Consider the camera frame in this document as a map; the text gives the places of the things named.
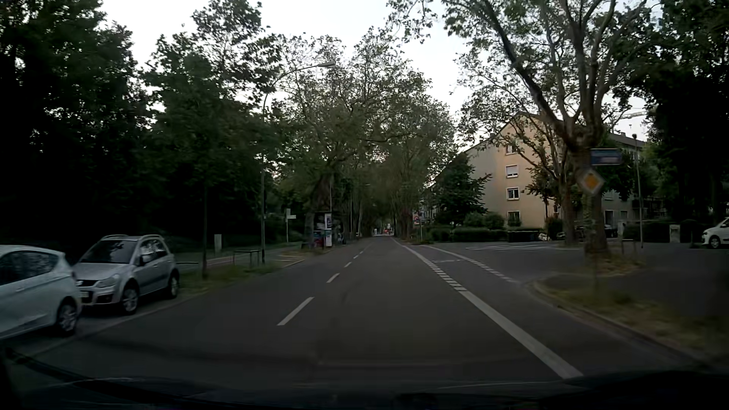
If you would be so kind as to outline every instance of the beige building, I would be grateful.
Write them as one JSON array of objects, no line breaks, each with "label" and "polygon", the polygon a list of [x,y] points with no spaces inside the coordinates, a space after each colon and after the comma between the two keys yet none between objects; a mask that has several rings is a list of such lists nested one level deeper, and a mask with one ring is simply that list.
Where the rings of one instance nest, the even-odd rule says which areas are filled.
[{"label": "beige building", "polygon": [[[514,134],[512,125],[506,125],[501,135]],[[534,129],[526,129],[525,133],[534,133]],[[623,148],[635,151],[635,141],[624,133],[611,134],[611,138]],[[638,141],[639,149],[643,142]],[[538,163],[536,154],[529,147],[523,148],[524,155],[530,155]],[[512,147],[496,147],[489,139],[476,144],[467,150],[471,164],[474,166],[473,177],[482,177],[491,174],[491,179],[485,183],[481,202],[490,212],[498,212],[507,220],[518,219],[523,227],[542,227],[545,218],[554,214],[554,203],[549,201],[545,207],[539,196],[527,193],[526,186],[531,184],[532,165]],[[620,200],[620,196],[610,191],[603,195],[602,209],[605,223],[617,227],[620,222],[638,220],[638,208],[634,208],[633,198],[627,201]]]}]

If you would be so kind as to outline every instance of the white car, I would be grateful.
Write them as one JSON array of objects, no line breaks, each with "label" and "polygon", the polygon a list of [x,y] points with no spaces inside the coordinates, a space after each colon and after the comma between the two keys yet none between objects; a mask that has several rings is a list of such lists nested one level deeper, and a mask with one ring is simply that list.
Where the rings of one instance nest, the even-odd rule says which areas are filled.
[{"label": "white car", "polygon": [[701,243],[712,249],[729,245],[729,217],[701,234]]},{"label": "white car", "polygon": [[62,252],[0,245],[0,339],[55,326],[76,329],[81,292]]}]

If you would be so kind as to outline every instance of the side mirror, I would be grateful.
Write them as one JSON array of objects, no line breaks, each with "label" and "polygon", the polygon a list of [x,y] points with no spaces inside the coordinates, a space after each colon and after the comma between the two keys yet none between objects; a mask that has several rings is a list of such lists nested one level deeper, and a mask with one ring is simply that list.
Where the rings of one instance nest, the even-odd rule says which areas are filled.
[{"label": "side mirror", "polygon": [[138,259],[137,265],[144,266],[152,260],[151,255],[141,255]]}]

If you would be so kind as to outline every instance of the blue sign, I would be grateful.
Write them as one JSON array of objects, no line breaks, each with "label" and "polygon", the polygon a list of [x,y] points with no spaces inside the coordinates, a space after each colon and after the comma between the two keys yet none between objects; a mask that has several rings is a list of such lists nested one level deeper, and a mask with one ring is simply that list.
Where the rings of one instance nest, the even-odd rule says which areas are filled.
[{"label": "blue sign", "polygon": [[623,152],[618,148],[593,148],[590,150],[590,165],[620,165]]}]

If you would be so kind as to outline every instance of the headlight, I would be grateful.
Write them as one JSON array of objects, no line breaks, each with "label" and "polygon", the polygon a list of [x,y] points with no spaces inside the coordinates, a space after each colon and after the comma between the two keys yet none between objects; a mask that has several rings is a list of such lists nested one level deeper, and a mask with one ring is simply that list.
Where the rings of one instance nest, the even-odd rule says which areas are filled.
[{"label": "headlight", "polygon": [[114,275],[110,278],[106,278],[104,280],[100,280],[96,282],[96,287],[110,287],[117,284],[119,281],[119,275]]}]

